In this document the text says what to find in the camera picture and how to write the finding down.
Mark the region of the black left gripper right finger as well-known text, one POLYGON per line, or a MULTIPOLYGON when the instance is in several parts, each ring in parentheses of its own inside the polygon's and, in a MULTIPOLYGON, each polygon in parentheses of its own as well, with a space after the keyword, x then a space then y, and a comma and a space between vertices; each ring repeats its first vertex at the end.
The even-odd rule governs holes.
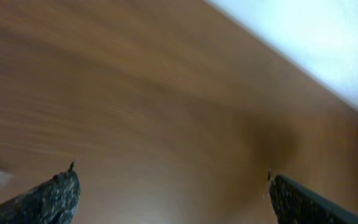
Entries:
POLYGON ((358 216, 284 175, 268 171, 268 194, 278 224, 358 224, 358 216))

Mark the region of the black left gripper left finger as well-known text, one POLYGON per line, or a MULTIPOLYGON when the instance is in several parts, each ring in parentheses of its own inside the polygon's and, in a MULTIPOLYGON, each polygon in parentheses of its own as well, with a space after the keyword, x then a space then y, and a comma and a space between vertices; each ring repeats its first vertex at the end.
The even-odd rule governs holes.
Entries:
POLYGON ((75 162, 65 172, 0 204, 0 224, 70 224, 80 196, 75 162))

